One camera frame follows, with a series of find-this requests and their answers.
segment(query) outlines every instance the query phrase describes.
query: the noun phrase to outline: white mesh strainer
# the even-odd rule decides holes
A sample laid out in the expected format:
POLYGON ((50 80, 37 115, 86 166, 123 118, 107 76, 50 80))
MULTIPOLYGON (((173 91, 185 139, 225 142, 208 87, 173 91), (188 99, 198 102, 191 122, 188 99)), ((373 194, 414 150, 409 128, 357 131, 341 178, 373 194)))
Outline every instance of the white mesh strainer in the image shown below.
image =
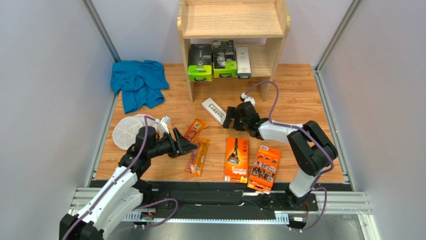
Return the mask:
MULTIPOLYGON (((139 133, 139 129, 145 126, 145 114, 137 114, 134 116, 127 116, 123 118, 114 131, 112 131, 112 140, 115 145, 122 150, 127 150, 136 141, 136 135, 139 133)), ((147 119, 148 126, 152 126, 157 129, 157 122, 147 119)))

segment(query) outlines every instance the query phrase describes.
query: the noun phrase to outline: white wall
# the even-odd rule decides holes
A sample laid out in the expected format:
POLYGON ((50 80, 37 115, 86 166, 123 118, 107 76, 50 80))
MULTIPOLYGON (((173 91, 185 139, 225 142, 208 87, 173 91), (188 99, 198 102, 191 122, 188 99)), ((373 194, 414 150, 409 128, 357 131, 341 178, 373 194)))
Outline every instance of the white wall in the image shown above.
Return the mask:
POLYGON ((322 72, 383 240, 426 235, 426 2, 364 0, 322 72))
POLYGON ((58 239, 91 168, 112 64, 81 1, 1 1, 1 239, 58 239))
MULTIPOLYGON (((92 1, 122 60, 182 62, 179 0, 92 1)), ((292 26, 280 62, 316 65, 351 1, 287 0, 292 26)))

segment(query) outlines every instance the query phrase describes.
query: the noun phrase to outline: orange package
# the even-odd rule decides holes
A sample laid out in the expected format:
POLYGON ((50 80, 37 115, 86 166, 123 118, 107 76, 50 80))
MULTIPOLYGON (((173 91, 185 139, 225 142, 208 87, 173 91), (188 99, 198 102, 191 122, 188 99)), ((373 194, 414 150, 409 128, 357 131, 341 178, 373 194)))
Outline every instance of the orange package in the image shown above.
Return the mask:
POLYGON ((207 125, 205 122, 196 118, 194 122, 191 124, 191 126, 188 128, 188 130, 185 132, 185 135, 183 137, 190 142, 194 142, 194 140, 200 134, 201 130, 207 128, 208 126, 209 125, 207 125))
POLYGON ((247 187, 269 194, 277 175, 281 151, 260 145, 247 187))
POLYGON ((197 145, 198 148, 191 152, 191 157, 189 157, 189 162, 185 168, 185 172, 201 176, 204 162, 206 160, 207 149, 209 149, 210 145, 210 140, 197 137, 194 140, 194 144, 197 145))
POLYGON ((249 140, 228 137, 225 153, 225 181, 247 183, 249 173, 249 140))

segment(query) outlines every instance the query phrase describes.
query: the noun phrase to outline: shelf board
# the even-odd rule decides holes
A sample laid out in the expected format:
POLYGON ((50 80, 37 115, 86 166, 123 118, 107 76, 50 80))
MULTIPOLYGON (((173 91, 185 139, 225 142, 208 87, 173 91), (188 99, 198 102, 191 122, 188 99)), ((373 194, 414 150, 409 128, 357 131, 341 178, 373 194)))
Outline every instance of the shelf board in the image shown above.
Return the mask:
POLYGON ((235 47, 248 47, 248 56, 250 57, 251 77, 270 77, 271 64, 269 63, 266 45, 238 45, 235 47))
POLYGON ((184 39, 283 38, 275 4, 186 5, 184 39))

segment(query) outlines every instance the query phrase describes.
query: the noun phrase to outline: metal frame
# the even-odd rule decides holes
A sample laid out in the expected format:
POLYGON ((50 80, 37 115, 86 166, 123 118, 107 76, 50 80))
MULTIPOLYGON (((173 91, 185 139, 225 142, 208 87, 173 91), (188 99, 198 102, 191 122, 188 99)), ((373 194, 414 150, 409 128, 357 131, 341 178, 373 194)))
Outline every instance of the metal frame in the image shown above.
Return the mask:
MULTIPOLYGON (((96 28, 99 31, 99 34, 101 35, 108 51, 111 54, 111 57, 115 62, 120 61, 119 54, 117 53, 116 48, 114 47, 114 44, 109 37, 107 30, 105 29, 101 18, 99 17, 95 6, 93 5, 92 0, 81 0, 84 4, 84 6, 87 9, 87 12, 89 13, 90 17, 93 20, 93 23, 95 24, 96 28)), ((337 150, 340 153, 339 156, 339 163, 340 167, 342 169, 344 181, 343 183, 340 183, 342 185, 348 185, 352 187, 352 189, 356 189, 356 186, 352 184, 350 181, 350 173, 349 168, 347 164, 347 158, 345 150, 341 144, 341 138, 339 135, 339 131, 337 129, 337 125, 335 122, 335 118, 333 116, 333 112, 331 111, 331 105, 329 102, 329 98, 326 92, 326 89, 324 87, 324 82, 321 76, 321 71, 324 69, 324 66, 327 63, 327 60, 329 59, 330 55, 333 52, 333 49, 337 45, 339 39, 341 38, 342 34, 344 33, 345 29, 349 25, 351 19, 355 15, 357 9, 360 6, 360 3, 362 0, 353 0, 350 4, 345 16, 343 17, 342 21, 340 22, 339 27, 337 28, 336 32, 334 33, 330 43, 328 44, 326 50, 324 51, 320 61, 318 64, 312 68, 314 73, 314 78, 318 87, 319 95, 321 98, 321 102, 324 106, 324 112, 326 115, 327 122, 330 127, 330 132, 332 135, 332 138, 334 140, 334 144, 337 148, 337 150)), ((106 137, 109 131, 109 126, 111 124, 112 116, 114 113, 115 105, 117 103, 118 94, 114 95, 113 99, 111 100, 110 104, 110 111, 108 113, 107 119, 104 124, 104 131, 102 132, 102 135, 100 136, 99 143, 98 143, 98 151, 96 152, 96 155, 93 158, 93 168, 90 174, 90 177, 87 179, 86 186, 89 186, 94 177, 96 176, 97 168, 100 162, 102 150, 105 145, 106 137)), ((80 208, 85 206, 100 190, 100 188, 97 187, 78 187, 74 198, 72 200, 69 213, 74 215, 78 212, 80 208)), ((314 192, 316 195, 317 204, 319 207, 319 210, 317 213, 319 213, 321 208, 324 204, 324 192, 318 191, 314 192)), ((329 191, 327 193, 327 206, 325 209, 325 214, 327 215, 357 215, 363 235, 366 240, 375 240, 380 239, 380 236, 378 234, 378 230, 376 228, 374 218, 372 215, 372 211, 370 208, 370 205, 368 203, 367 196, 364 192, 358 192, 358 191, 329 191)), ((288 222, 288 214, 294 214, 295 212, 291 211, 275 211, 275 220, 226 220, 226 219, 171 219, 169 220, 170 223, 225 223, 225 224, 285 224, 288 222)), ((135 222, 136 219, 139 219, 138 214, 140 216, 141 212, 139 211, 132 211, 129 213, 126 218, 123 221, 129 221, 129 222, 135 222)), ((159 222, 162 218, 155 219, 153 222, 159 222)))
MULTIPOLYGON (((69 209, 69 214, 75 215, 82 207, 86 206, 93 197, 101 190, 98 187, 78 187, 75 191, 74 198, 69 209)), ((284 191, 271 191, 274 193, 284 193, 284 191)), ((323 191, 314 191, 316 195, 316 201, 318 204, 318 213, 321 211, 324 205, 325 193, 323 191)), ((259 192, 242 192, 241 197, 249 195, 258 195, 259 192)), ((138 211, 130 212, 124 219, 124 222, 146 222, 140 220, 141 212, 146 212, 148 209, 141 209, 138 211)), ((169 220, 170 223, 223 223, 223 224, 288 224, 288 214, 300 213, 299 211, 275 211, 275 220, 229 220, 229 219, 179 219, 173 218, 169 220)), ((373 234, 372 227, 374 221, 372 217, 367 217, 372 214, 367 196, 364 192, 350 192, 350 191, 328 191, 327 192, 327 206, 325 208, 325 214, 333 215, 358 215, 360 220, 362 219, 361 225, 365 223, 365 226, 370 226, 365 230, 369 231, 369 234, 373 234)), ((156 218, 152 222, 160 222, 163 218, 156 218)))
POLYGON ((345 149, 342 147, 339 130, 337 129, 335 117, 333 115, 333 111, 331 110, 329 97, 324 87, 323 79, 321 77, 321 74, 317 70, 312 68, 312 71, 314 73, 314 78, 315 78, 316 86, 318 88, 319 97, 321 99, 322 106, 324 107, 325 118, 327 119, 327 123, 330 128, 331 137, 333 138, 334 146, 337 148, 337 152, 339 153, 338 161, 340 163, 340 168, 343 174, 344 182, 349 183, 352 186, 352 188, 356 190, 356 187, 351 182, 350 173, 348 171, 348 164, 346 161, 346 152, 345 152, 345 149))
POLYGON ((347 9, 345 15, 343 16, 343 19, 341 20, 339 26, 337 27, 336 32, 334 33, 333 37, 331 38, 330 43, 328 44, 327 48, 325 49, 324 53, 322 54, 321 58, 319 59, 318 64, 315 67, 315 70, 322 71, 324 66, 327 63, 327 60, 329 59, 330 55, 332 54, 335 46, 337 45, 339 39, 342 37, 343 32, 348 27, 349 23, 351 22, 352 18, 354 17, 355 13, 357 12, 358 8, 360 7, 360 4, 363 0, 353 0, 351 4, 349 5, 349 8, 347 9))
POLYGON ((91 174, 89 178, 86 180, 86 184, 85 184, 86 187, 88 187, 91 181, 95 179, 96 172, 98 171, 98 166, 99 166, 99 162, 101 161, 102 151, 104 150, 105 141, 107 140, 108 131, 110 130, 111 121, 113 119, 114 110, 116 108, 118 99, 119 99, 119 95, 114 94, 114 97, 112 98, 112 101, 109 106, 109 113, 106 117, 106 121, 103 126, 103 132, 100 136, 99 143, 97 145, 97 152, 93 158, 93 165, 90 172, 91 174))
POLYGON ((91 19, 93 20, 93 23, 96 26, 97 30, 99 31, 99 34, 102 37, 106 48, 108 49, 109 53, 111 54, 112 59, 114 60, 114 62, 120 62, 121 60, 120 60, 119 53, 117 52, 116 48, 114 47, 113 41, 111 40, 110 36, 108 35, 108 32, 105 29, 105 26, 102 23, 102 20, 99 17, 99 14, 96 11, 96 8, 93 5, 92 0, 81 0, 81 2, 86 7, 86 10, 87 10, 88 14, 90 15, 91 19))

